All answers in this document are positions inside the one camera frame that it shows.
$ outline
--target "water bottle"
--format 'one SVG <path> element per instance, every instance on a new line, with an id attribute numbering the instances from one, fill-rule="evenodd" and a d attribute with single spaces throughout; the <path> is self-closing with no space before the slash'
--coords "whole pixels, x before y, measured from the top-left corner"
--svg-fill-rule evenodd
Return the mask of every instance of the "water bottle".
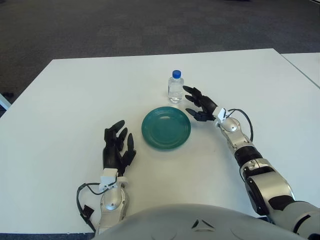
<path id="1" fill-rule="evenodd" d="M 183 85 L 185 81 L 181 77 L 181 71 L 174 70 L 172 72 L 172 77 L 169 78 L 168 82 L 168 96 L 171 102 L 177 104 L 183 98 L 184 90 Z"/>

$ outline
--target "green plate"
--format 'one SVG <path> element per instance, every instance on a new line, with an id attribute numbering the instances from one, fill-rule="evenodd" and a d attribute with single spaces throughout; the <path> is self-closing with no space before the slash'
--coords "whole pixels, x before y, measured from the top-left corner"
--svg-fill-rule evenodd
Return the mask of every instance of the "green plate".
<path id="1" fill-rule="evenodd" d="M 145 141 L 157 149 L 173 149 L 189 137 L 191 125 L 179 109 L 162 106 L 149 112 L 141 126 Z"/>

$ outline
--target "black cable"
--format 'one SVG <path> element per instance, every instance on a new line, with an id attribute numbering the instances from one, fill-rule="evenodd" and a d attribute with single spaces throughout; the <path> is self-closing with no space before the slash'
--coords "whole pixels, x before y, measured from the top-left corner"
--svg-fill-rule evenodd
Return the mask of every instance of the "black cable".
<path id="1" fill-rule="evenodd" d="M 112 186 L 113 184 L 115 184 L 117 182 L 117 178 L 115 178 L 115 181 L 108 184 L 108 187 Z M 81 207 L 80 201 L 79 201 L 79 193 L 82 189 L 84 189 L 85 187 L 88 187 L 89 190 L 94 194 L 94 195 L 101 195 L 104 194 L 105 192 L 107 192 L 109 190 L 109 188 L 107 188 L 106 190 L 102 191 L 102 192 L 94 192 L 92 190 L 92 188 L 90 186 L 97 186 L 100 185 L 100 183 L 98 182 L 90 182 L 90 183 L 84 183 L 81 186 L 78 187 L 77 191 L 76 191 L 76 206 L 78 207 L 78 210 L 80 212 L 80 216 L 83 218 L 83 220 L 85 221 L 86 224 L 89 225 L 89 227 L 92 229 L 92 231 L 95 233 L 96 229 L 94 227 L 94 225 L 92 224 L 92 222 L 90 221 L 90 216 L 87 216 L 86 213 L 84 212 L 83 208 Z"/>
<path id="2" fill-rule="evenodd" d="M 242 181 L 245 182 L 244 178 L 241 175 L 241 167 L 239 167 L 239 174 L 240 174 L 240 177 L 241 177 Z"/>
<path id="3" fill-rule="evenodd" d="M 250 118 L 248 117 L 248 115 L 243 110 L 238 109 L 238 108 L 229 109 L 228 111 L 229 112 L 232 111 L 232 112 L 229 114 L 229 116 L 227 116 L 227 118 L 230 117 L 231 114 L 233 114 L 235 111 L 238 111 L 238 112 L 242 113 L 245 116 L 246 120 L 248 121 L 248 123 L 250 125 L 250 141 L 252 142 L 254 140 L 254 128 L 252 127 L 252 123 L 251 123 Z"/>

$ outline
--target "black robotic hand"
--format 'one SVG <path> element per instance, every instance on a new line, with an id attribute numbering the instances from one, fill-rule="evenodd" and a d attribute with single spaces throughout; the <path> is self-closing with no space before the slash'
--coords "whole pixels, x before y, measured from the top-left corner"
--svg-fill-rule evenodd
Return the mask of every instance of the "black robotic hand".
<path id="1" fill-rule="evenodd" d="M 193 102 L 194 105 L 197 107 L 201 107 L 203 111 L 194 111 L 190 108 L 186 108 L 185 110 L 191 114 L 195 120 L 200 122 L 205 121 L 214 121 L 215 118 L 213 116 L 213 112 L 216 109 L 217 105 L 212 101 L 209 97 L 203 96 L 201 92 L 194 88 L 191 88 L 189 86 L 183 86 L 183 89 L 190 93 L 190 95 L 185 95 L 185 98 L 189 100 L 190 102 Z"/>
<path id="2" fill-rule="evenodd" d="M 124 147 L 124 140 L 128 133 L 125 127 L 119 136 L 117 132 L 125 125 L 125 121 L 118 121 L 110 128 L 104 130 L 103 168 L 118 169 L 118 177 L 123 176 L 125 169 L 133 161 L 136 150 L 134 150 L 134 139 L 130 133 L 127 139 L 128 150 L 121 156 L 120 151 Z"/>

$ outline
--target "floor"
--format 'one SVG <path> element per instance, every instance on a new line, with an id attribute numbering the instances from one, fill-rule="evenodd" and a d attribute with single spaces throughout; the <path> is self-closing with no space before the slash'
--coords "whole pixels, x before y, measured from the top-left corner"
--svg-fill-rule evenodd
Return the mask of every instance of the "floor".
<path id="1" fill-rule="evenodd" d="M 320 52 L 319 13 L 308 0 L 0 0 L 0 93 L 14 93 L 8 99 L 14 102 L 52 59 L 261 48 Z"/>

